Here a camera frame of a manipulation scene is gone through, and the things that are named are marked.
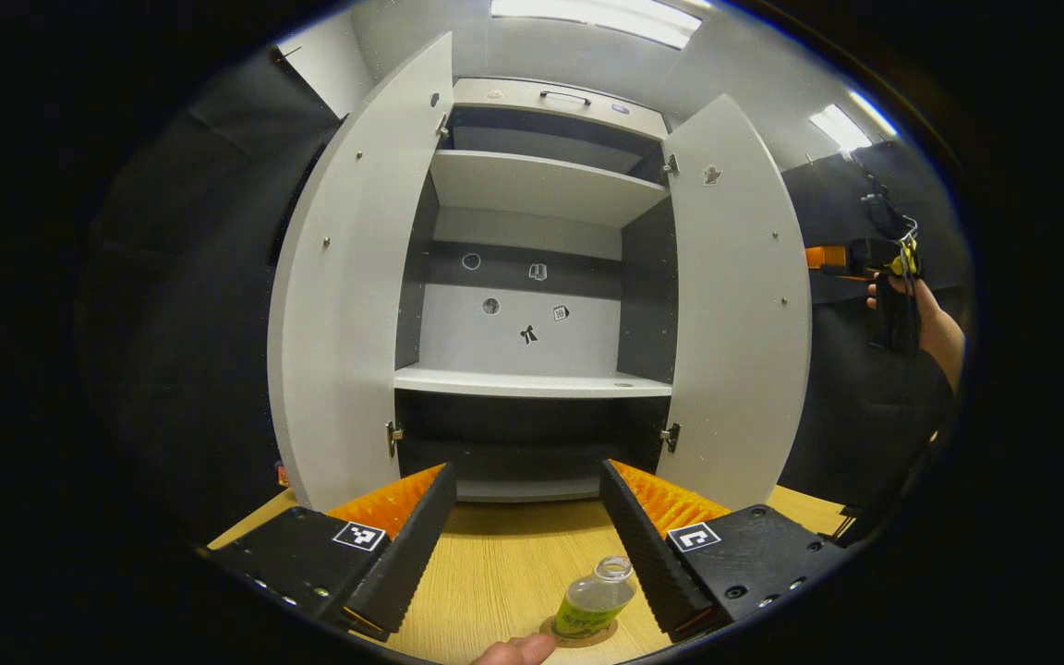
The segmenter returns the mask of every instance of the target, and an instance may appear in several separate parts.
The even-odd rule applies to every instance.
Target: person's arm
[[[904,294],[905,285],[902,278],[887,279],[894,289]],[[876,295],[878,285],[869,283],[868,305],[874,309],[878,306]],[[959,395],[959,375],[963,372],[963,347],[967,345],[967,337],[963,335],[963,330],[955,320],[938,306],[938,300],[934,299],[930,287],[919,278],[914,278],[914,298],[917,299],[917,312],[921,319],[919,347],[934,358],[934,362],[938,363],[942,373],[946,375],[947,382],[950,383],[950,392]]]

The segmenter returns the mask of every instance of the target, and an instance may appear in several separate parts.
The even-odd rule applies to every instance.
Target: wooden table
[[[776,487],[766,502],[816,533],[830,534],[844,520],[839,504],[785,487]],[[297,505],[295,494],[286,489],[207,547],[223,547],[292,505]],[[388,648],[467,664],[495,641],[534,632],[556,611],[565,586],[591,572],[602,556],[625,552],[599,500],[460,502]],[[642,593],[618,622],[612,638],[594,647],[559,648],[546,664],[621,662],[671,644],[655,627]]]

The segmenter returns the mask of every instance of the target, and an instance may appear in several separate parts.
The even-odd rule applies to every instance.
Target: black curtain
[[[924,278],[941,306],[969,326],[970,256],[945,184],[899,140],[853,155],[887,186],[894,205],[919,222]],[[879,235],[861,202],[874,185],[853,161],[824,157],[782,172],[782,180],[810,248]],[[900,488],[930,434],[945,430],[953,397],[928,353],[911,360],[868,346],[874,315],[865,289],[866,283],[811,270],[808,394],[780,484],[869,508]]]
[[[215,77],[118,172],[76,307],[86,387],[143,489],[206,543],[275,493],[277,250],[339,119],[277,49]]]

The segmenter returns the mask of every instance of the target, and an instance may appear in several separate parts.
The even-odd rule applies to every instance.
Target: ceiling light
[[[894,126],[890,124],[890,121],[885,119],[885,116],[881,115],[881,111],[875,109],[875,106],[870,104],[868,100],[866,100],[864,97],[861,97],[857,93],[849,93],[848,96],[851,97],[852,100],[857,102],[857,105],[861,106],[861,109],[864,110],[866,114],[869,114],[869,117],[872,118],[872,120],[878,123],[878,127],[881,128],[881,131],[884,131],[890,136],[898,135],[898,131],[894,129]]]
[[[655,0],[491,0],[492,17],[558,18],[637,34],[683,49],[700,18]]]
[[[822,130],[824,134],[835,140],[836,146],[839,146],[839,149],[845,152],[872,146],[869,137],[836,104],[829,104],[822,113],[815,114],[810,119],[811,124]]]

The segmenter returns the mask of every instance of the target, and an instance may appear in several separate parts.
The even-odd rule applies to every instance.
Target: white cabinet
[[[299,499],[445,460],[464,500],[591,496],[618,458],[764,501],[801,414],[810,298],[757,132],[725,96],[668,134],[594,92],[451,88],[450,50],[382,81],[290,222],[269,376]]]

